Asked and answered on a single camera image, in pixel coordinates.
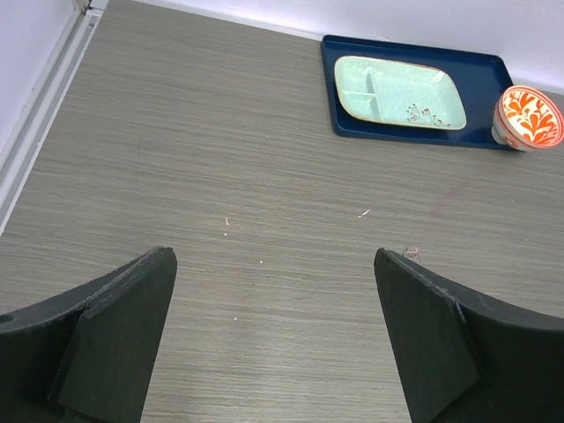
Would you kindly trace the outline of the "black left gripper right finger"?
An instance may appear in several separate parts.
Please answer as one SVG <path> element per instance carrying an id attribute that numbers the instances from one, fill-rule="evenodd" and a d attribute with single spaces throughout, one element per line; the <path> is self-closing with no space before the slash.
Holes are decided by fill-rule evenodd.
<path id="1" fill-rule="evenodd" d="M 561 422 L 563 320 L 378 249 L 375 283 L 413 422 Z"/>

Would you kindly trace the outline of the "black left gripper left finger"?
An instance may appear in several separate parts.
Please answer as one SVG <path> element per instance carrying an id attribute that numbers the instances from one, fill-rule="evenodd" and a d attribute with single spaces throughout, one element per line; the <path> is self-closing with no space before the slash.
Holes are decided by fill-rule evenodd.
<path id="1" fill-rule="evenodd" d="M 3 422 L 139 422 L 177 259 L 152 249 L 1 316 Z"/>

